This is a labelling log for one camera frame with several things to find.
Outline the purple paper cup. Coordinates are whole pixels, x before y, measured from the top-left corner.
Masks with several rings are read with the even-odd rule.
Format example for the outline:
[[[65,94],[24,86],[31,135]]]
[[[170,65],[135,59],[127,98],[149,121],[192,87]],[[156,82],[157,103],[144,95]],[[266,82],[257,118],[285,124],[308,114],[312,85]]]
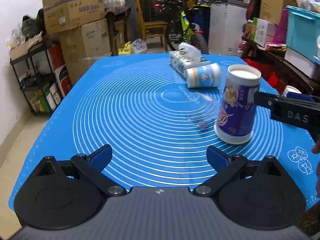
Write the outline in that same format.
[[[256,113],[254,95],[260,88],[261,72],[245,64],[233,64],[227,69],[221,107],[214,131],[222,141],[240,145],[253,136]]]

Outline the white landscape paper cup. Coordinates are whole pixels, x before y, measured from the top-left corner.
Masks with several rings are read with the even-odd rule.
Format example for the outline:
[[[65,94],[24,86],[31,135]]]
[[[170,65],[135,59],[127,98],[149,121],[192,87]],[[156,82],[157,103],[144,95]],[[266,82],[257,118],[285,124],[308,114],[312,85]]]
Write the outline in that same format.
[[[301,92],[297,88],[287,85],[285,86],[282,96],[287,97],[288,93],[300,94]]]

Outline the clear plastic cup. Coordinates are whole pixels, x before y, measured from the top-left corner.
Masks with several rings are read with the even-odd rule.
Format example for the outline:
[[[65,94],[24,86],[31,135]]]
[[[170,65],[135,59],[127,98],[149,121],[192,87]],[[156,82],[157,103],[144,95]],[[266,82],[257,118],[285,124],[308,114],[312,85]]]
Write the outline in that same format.
[[[197,107],[196,111],[187,114],[185,117],[192,125],[200,131],[207,129],[210,124],[217,119],[221,102],[203,93],[195,93],[196,99],[192,101]]]

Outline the blue white paper cup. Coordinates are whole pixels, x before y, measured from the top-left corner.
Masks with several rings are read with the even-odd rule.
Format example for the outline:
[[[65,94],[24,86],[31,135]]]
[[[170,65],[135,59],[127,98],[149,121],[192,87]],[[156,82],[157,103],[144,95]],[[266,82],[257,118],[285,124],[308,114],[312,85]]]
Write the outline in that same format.
[[[220,65],[212,63],[186,70],[188,88],[217,88],[221,85]]]

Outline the teal plastic storage bin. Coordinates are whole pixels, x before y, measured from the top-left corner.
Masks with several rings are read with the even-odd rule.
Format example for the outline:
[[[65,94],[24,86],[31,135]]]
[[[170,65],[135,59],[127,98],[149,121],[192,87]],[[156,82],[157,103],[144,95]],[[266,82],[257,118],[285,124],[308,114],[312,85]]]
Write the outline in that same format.
[[[288,24],[286,45],[310,61],[317,56],[317,37],[319,37],[319,13],[291,5],[286,6]]]

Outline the blue silicone mat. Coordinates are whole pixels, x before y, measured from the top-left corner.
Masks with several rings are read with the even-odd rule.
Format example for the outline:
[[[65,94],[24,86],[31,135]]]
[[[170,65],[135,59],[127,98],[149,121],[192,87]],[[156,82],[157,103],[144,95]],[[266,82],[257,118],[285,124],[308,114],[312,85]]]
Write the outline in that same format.
[[[133,186],[187,186],[193,189],[215,174],[206,159],[213,145],[250,160],[273,155],[306,198],[317,203],[313,140],[307,131],[270,119],[258,107],[253,138],[246,144],[221,141],[212,127],[201,131],[197,117],[208,111],[204,100],[221,99],[223,88],[187,88],[170,65],[168,54],[99,59],[62,100],[27,155],[8,206],[40,160],[68,160],[105,144],[113,150],[104,174],[126,189]]]

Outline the tissue pack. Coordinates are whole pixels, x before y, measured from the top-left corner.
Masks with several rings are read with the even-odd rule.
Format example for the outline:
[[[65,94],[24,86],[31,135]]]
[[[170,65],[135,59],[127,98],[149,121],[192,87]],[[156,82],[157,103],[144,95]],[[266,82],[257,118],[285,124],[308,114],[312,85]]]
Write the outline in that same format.
[[[187,69],[210,64],[210,61],[202,56],[199,49],[187,42],[180,43],[178,50],[170,51],[169,60],[170,65],[184,79],[187,76]]]

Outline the white freezer cabinet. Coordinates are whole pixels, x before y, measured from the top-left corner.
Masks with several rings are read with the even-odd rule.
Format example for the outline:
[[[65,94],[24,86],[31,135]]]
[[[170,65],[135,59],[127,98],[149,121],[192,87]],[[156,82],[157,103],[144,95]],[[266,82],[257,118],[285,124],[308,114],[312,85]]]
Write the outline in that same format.
[[[237,0],[216,1],[210,6],[208,47],[211,54],[238,55],[248,4]]]

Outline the black green bicycle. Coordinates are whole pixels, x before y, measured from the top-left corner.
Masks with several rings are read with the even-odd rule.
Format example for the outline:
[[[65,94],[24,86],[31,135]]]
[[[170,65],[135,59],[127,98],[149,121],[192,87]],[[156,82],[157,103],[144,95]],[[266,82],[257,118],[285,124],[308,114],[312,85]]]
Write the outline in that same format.
[[[194,17],[201,13],[198,7],[187,9],[189,0],[154,0],[161,5],[159,11],[168,21],[164,33],[171,50],[178,50],[178,45],[186,42],[195,46],[202,54],[209,54],[209,48],[203,31],[197,28]]]

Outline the black metal shelf rack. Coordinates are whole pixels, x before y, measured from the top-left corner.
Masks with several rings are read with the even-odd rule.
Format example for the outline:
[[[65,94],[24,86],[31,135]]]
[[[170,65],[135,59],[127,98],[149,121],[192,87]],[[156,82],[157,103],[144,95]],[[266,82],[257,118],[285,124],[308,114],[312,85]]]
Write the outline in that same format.
[[[48,64],[48,73],[42,74],[36,67],[33,57],[44,53]],[[25,63],[27,71],[19,76],[16,65]],[[49,58],[49,47],[44,41],[32,45],[27,53],[16,59],[10,59],[19,89],[22,92],[31,114],[34,116],[52,116],[62,101],[62,91],[54,73],[53,64]]]

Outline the lower cardboard box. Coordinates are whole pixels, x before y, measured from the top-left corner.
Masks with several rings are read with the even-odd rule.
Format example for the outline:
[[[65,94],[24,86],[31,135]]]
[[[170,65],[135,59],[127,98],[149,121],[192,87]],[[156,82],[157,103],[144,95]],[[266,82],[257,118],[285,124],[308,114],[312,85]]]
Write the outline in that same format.
[[[59,34],[67,71],[74,85],[95,61],[112,54],[107,20],[83,24]]]

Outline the yellow oil jug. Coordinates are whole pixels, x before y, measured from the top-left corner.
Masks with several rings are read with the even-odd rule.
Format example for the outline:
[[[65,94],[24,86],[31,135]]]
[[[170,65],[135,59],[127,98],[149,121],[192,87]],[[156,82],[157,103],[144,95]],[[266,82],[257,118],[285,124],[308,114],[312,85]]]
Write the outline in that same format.
[[[124,44],[123,48],[118,49],[118,55],[131,55],[133,54],[131,42],[127,42]]]

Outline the wooden chair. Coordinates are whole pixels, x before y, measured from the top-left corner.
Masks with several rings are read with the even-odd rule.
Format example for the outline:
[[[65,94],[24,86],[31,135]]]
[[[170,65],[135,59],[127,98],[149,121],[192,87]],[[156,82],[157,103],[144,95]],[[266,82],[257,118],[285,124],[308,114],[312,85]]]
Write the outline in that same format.
[[[149,21],[145,22],[143,18],[143,13],[140,5],[140,0],[135,0],[137,20],[139,24],[139,31],[141,37],[144,41],[148,38],[159,37],[161,46],[164,47],[164,50],[168,51],[168,44],[165,39],[165,31],[167,28],[167,22],[164,21]]]

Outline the dark wooden side table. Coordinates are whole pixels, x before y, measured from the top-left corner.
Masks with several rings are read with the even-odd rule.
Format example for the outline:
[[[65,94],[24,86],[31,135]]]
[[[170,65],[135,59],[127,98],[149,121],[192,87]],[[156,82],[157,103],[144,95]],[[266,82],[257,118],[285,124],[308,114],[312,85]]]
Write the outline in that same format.
[[[123,48],[129,41],[127,21],[131,14],[131,7],[105,7],[111,55],[117,56],[118,49]]]

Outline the top printed cardboard box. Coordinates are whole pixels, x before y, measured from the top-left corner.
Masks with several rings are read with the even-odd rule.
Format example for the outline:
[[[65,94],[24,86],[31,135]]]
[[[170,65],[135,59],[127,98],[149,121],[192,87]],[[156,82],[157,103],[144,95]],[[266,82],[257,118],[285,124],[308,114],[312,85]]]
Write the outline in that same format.
[[[42,0],[47,34],[57,34],[105,17],[104,0]]]

